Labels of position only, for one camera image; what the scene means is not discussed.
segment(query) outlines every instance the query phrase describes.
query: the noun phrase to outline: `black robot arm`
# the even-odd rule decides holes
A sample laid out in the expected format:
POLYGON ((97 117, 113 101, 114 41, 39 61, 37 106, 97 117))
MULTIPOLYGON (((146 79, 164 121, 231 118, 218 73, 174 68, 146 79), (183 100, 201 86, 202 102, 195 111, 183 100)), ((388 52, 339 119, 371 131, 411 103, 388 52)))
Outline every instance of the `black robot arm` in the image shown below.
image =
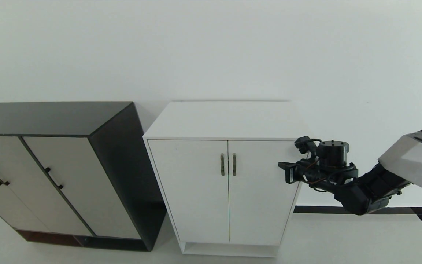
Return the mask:
POLYGON ((305 136, 298 138, 295 146, 302 154, 311 155, 296 163, 278 162, 286 172, 286 182, 304 182, 316 191, 332 193, 346 210, 356 215, 384 208, 392 195, 401 194, 400 190, 411 184, 381 164, 358 177, 356 166, 347 164, 349 144, 346 142, 322 142, 305 136))

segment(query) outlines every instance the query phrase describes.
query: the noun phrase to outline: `floor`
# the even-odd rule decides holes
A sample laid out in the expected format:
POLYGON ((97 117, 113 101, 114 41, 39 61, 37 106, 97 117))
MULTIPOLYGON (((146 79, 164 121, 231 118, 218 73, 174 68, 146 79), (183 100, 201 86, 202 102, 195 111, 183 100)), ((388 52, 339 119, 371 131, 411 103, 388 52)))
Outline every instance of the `floor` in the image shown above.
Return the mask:
POLYGON ((417 264, 422 263, 422 222, 413 214, 294 214, 279 256, 265 259, 182 255, 168 217, 152 252, 25 242, 0 219, 0 263, 417 264))

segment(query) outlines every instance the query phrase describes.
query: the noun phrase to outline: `cabinet top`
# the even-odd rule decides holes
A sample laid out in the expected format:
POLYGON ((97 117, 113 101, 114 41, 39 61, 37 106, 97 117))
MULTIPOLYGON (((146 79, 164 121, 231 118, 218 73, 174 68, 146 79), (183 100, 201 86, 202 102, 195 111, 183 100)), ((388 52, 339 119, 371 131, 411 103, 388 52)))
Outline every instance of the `cabinet top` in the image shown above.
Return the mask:
POLYGON ((88 136, 131 103, 0 103, 0 135, 88 136))
POLYGON ((311 135, 291 102, 171 102, 145 139, 295 140, 311 135))

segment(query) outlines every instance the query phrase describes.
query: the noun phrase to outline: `cabinet door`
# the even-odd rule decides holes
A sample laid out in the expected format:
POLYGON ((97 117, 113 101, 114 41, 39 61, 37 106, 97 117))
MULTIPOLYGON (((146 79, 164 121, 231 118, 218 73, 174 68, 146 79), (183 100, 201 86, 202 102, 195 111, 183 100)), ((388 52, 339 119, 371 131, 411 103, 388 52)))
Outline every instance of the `cabinet door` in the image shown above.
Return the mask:
POLYGON ((90 235, 18 137, 0 137, 0 177, 50 232, 90 235))
POLYGON ((179 239, 229 243, 227 141, 148 140, 148 144, 179 239))
POLYGON ((296 162, 302 157, 293 142, 229 141, 231 243, 280 244, 298 184, 285 182, 278 162, 296 162))
POLYGON ((24 140, 96 235, 141 239, 87 138, 24 140))
POLYGON ((11 191, 9 186, 4 184, 0 185, 0 217, 11 227, 17 229, 49 232, 42 222, 11 191))

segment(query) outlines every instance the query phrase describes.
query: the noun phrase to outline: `cabinet base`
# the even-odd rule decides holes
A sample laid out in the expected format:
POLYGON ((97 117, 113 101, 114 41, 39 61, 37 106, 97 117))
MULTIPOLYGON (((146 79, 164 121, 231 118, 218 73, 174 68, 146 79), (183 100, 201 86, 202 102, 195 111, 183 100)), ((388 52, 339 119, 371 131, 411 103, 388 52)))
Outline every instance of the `cabinet base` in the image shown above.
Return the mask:
POLYGON ((52 245, 82 247, 91 249, 116 249, 130 251, 149 251, 141 239, 122 239, 111 237, 88 237, 66 234, 52 234, 15 229, 28 242, 52 245))
POLYGON ((276 257, 279 246, 211 244, 185 242, 183 254, 208 254, 239 257, 276 257))

